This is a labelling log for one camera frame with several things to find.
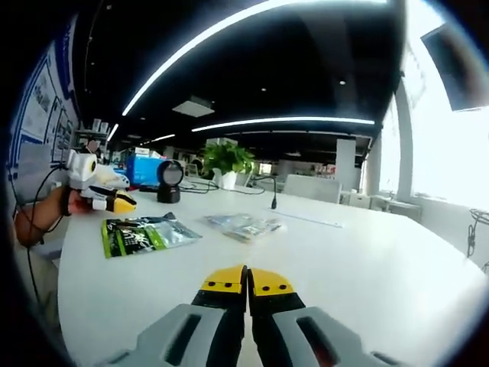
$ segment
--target person's arm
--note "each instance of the person's arm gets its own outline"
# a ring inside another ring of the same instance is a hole
[[[38,243],[44,233],[63,215],[60,204],[63,190],[63,187],[58,187],[51,191],[46,199],[36,203],[34,218],[33,206],[26,206],[19,210],[15,218],[15,232],[21,245],[31,247]],[[90,206],[77,191],[71,190],[67,210],[70,214],[86,213],[90,210]]]

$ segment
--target plastic bag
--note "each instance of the plastic bag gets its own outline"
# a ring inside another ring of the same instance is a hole
[[[106,258],[175,248],[202,238],[170,212],[165,216],[107,219],[102,223]]]
[[[225,235],[248,243],[283,227],[278,219],[255,218],[250,214],[205,216],[204,218],[211,226]]]

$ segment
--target office desk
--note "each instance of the office desk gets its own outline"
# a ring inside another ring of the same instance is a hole
[[[190,303],[206,276],[237,264],[282,274],[306,305],[358,333],[366,351],[414,365],[433,365],[452,346],[487,291],[486,277],[471,261],[403,216],[284,194],[272,213],[273,193],[182,193],[177,204],[157,203],[154,193],[134,197],[138,208],[126,217],[172,211],[203,238],[106,259],[101,221],[116,216],[72,217],[60,262],[59,309],[66,347],[80,365],[134,348],[142,330],[177,304]],[[246,245],[200,222],[204,215],[239,212],[277,216],[287,230]],[[260,365],[251,320],[245,320],[238,365]]]

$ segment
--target ceiling vent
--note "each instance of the ceiling vent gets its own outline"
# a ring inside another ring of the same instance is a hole
[[[188,116],[200,117],[213,113],[214,110],[211,109],[211,106],[211,102],[205,101],[199,97],[191,96],[188,101],[185,101],[184,103],[173,108],[173,111]]]

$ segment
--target microphone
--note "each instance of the microphone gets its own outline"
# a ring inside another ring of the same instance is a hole
[[[274,198],[272,199],[272,204],[270,208],[276,209],[277,208],[277,179],[275,178],[275,176],[254,177],[253,181],[261,181],[261,180],[265,180],[266,178],[271,178],[272,180],[274,180]]]

